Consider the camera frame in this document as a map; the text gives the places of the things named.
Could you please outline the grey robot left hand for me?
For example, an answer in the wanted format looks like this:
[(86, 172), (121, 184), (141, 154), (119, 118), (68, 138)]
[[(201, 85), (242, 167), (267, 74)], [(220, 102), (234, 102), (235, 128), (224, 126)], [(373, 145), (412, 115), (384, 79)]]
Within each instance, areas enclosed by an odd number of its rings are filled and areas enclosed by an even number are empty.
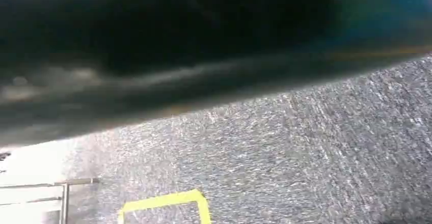
[(431, 53), (431, 0), (1, 0), (1, 147)]

